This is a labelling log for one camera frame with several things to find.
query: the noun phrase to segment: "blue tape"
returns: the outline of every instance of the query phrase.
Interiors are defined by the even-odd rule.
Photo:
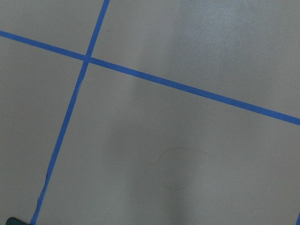
[[[300,213],[298,215],[298,219],[297,219],[296,225],[300,225]]]
[[[75,58],[75,59],[78,59],[78,60],[83,60],[84,59],[84,55],[82,55],[82,54],[79,54],[79,53],[76,53],[76,52],[73,52],[73,51],[69,51],[69,50],[66,50],[66,49],[63,49],[63,48],[59,48],[59,47],[56,47],[56,46],[53,46],[53,45],[48,45],[48,44],[45,44],[45,43],[42,43],[42,42],[39,42],[39,41],[35,41],[35,40],[29,39],[29,38],[26,38],[26,37],[21,37],[19,35],[11,34],[11,33],[8,33],[8,32],[5,32],[5,31],[2,31],[2,30],[0,30],[0,37],[4,37],[4,38],[8,38],[8,39],[15,40],[15,41],[18,41],[18,42],[22,42],[22,43],[32,45],[32,46],[35,46],[35,47],[38,47],[38,48],[42,48],[42,49],[45,49],[45,50],[48,50],[48,51],[51,51],[51,52],[66,55],[66,56],[69,56],[69,57],[72,57],[72,58]]]
[[[280,112],[276,112],[276,111],[273,111],[273,110],[270,110],[270,109],[262,108],[262,107],[259,107],[259,106],[256,106],[256,105],[252,105],[252,104],[249,104],[249,103],[246,103],[246,102],[238,101],[238,100],[233,99],[233,98],[218,95],[218,94],[215,94],[215,93],[212,93],[212,92],[208,92],[208,91],[205,91],[205,90],[194,88],[194,87],[182,84],[182,83],[177,83],[177,82],[174,82],[174,81],[170,81],[170,80],[158,77],[158,76],[153,76],[153,75],[150,75],[150,74],[147,74],[147,73],[143,73],[143,72],[140,72],[140,71],[137,71],[137,70],[134,70],[134,69],[119,66],[119,65],[116,65],[116,64],[113,64],[113,63],[110,63],[110,62],[106,62],[106,61],[103,61],[103,60],[95,59],[95,58],[91,58],[90,63],[98,65],[98,66],[102,66],[102,67],[105,67],[105,68],[108,68],[108,69],[112,69],[112,70],[115,70],[115,71],[119,71],[119,72],[124,73],[124,74],[139,77],[139,78],[142,78],[142,79],[147,80],[147,81],[159,83],[159,84],[162,84],[164,86],[168,86],[168,87],[171,87],[171,88],[182,90],[182,91],[194,94],[194,95],[209,98],[209,99],[212,99],[212,100],[215,100],[215,101],[218,101],[218,102],[223,102],[223,103],[228,104],[228,105],[233,105],[235,107],[246,109],[248,111],[259,113],[259,114],[262,114],[262,115],[265,115],[265,116],[270,116],[270,117],[273,117],[273,118],[278,119],[278,120],[283,120],[283,121],[286,121],[286,122],[289,122],[289,123],[300,125],[300,119],[299,118],[289,116],[289,115],[286,115],[286,114],[283,114],[283,113],[280,113]]]
[[[96,26],[94,28],[94,32],[93,32],[92,37],[90,39],[90,44],[89,44],[88,50],[87,50],[86,55],[84,57],[82,67],[81,67],[76,85],[74,87],[74,91],[73,91],[71,100],[69,102],[67,112],[66,112],[64,121],[61,125],[60,133],[58,135],[58,138],[57,138],[57,141],[56,141],[56,144],[55,144],[55,147],[54,147],[54,150],[53,150],[50,162],[49,162],[49,166],[48,166],[47,174],[46,174],[46,179],[45,179],[45,184],[44,184],[44,187],[41,191],[41,194],[40,194],[39,198],[37,199],[37,207],[36,207],[36,210],[33,214],[32,219],[30,221],[30,225],[35,225],[36,224],[40,209],[42,207],[43,200],[44,200],[44,197],[45,197],[48,185],[49,185],[49,181],[50,181],[50,178],[51,178],[54,166],[55,166],[55,162],[56,162],[58,153],[60,151],[60,147],[61,147],[62,141],[64,139],[64,136],[65,136],[65,133],[66,133],[66,130],[67,130],[67,127],[68,127],[68,124],[69,124],[69,121],[70,121],[70,118],[71,118],[71,115],[72,115],[72,112],[73,112],[73,109],[74,109],[74,106],[75,106],[75,103],[76,103],[76,99],[77,99],[77,95],[78,95],[81,83],[84,79],[86,70],[88,68],[89,59],[90,59],[90,57],[92,55],[92,52],[93,52],[93,49],[95,47],[95,43],[96,43],[97,37],[98,37],[99,32],[100,32],[100,28],[101,28],[101,25],[102,25],[102,22],[103,22],[103,19],[104,19],[104,16],[105,16],[105,13],[106,13],[106,10],[107,10],[107,7],[108,7],[108,3],[109,3],[109,0],[104,0],[103,5],[101,7],[101,11],[100,11],[99,17],[97,19]]]

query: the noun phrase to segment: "dark object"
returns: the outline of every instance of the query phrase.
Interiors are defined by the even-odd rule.
[[[23,223],[22,221],[16,219],[16,218],[9,218],[6,221],[6,225],[27,225],[26,223]]]

